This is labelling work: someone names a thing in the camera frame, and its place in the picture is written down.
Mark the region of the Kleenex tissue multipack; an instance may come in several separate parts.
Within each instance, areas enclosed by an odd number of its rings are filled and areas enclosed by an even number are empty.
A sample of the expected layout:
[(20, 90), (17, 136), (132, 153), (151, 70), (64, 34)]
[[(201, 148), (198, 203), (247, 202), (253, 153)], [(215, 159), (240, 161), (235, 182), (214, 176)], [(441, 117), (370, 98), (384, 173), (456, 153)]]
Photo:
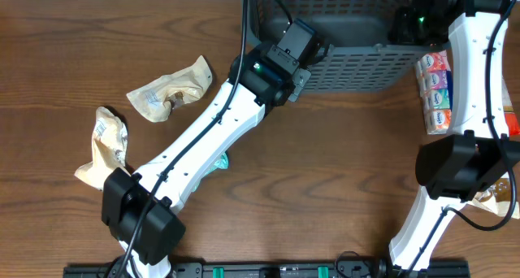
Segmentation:
[(452, 78), (445, 50), (425, 54), (414, 65), (427, 134), (445, 134), (451, 122), (449, 85)]

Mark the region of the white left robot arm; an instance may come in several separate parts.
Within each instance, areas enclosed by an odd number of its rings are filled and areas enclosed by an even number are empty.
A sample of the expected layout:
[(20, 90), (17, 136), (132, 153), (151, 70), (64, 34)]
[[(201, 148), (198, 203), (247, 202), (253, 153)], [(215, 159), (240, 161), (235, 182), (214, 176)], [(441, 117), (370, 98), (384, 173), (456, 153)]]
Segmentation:
[(167, 277), (168, 256), (186, 227), (178, 219), (195, 186), (226, 150), (310, 78), (323, 38), (300, 19), (277, 43), (242, 50), (211, 104), (160, 155), (133, 174), (105, 180), (102, 222), (125, 249), (109, 277)]

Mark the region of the spaghetti packet with red ends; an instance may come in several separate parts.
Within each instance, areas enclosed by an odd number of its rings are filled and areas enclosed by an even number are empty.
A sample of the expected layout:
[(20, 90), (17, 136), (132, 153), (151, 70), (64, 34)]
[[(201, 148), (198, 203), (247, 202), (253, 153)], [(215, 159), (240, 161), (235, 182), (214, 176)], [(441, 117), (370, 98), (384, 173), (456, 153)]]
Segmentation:
[(505, 122), (509, 129), (509, 135), (518, 136), (520, 133), (519, 123), (517, 116), (514, 113), (513, 104), (511, 102), (505, 80), (502, 80), (502, 104)]

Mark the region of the grey plastic lattice basket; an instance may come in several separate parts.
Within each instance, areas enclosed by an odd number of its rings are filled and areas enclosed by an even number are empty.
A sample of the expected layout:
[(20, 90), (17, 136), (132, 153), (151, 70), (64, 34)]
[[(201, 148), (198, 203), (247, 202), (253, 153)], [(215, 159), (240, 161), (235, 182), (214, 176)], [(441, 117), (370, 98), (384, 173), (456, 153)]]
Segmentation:
[(289, 20), (303, 20), (324, 39), (310, 66), (307, 93), (376, 92), (394, 85), (425, 54), (448, 43), (398, 45), (388, 40), (407, 0), (249, 0), (248, 43), (279, 41)]

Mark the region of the beige printed snack bag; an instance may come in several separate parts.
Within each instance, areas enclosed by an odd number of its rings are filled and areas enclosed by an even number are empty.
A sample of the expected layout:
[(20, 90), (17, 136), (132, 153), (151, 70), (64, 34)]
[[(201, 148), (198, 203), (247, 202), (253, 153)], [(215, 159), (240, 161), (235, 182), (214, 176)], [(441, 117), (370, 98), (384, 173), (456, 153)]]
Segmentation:
[(509, 178), (503, 175), (485, 191), (477, 192), (470, 204), (499, 217), (505, 217), (511, 200), (510, 188)]

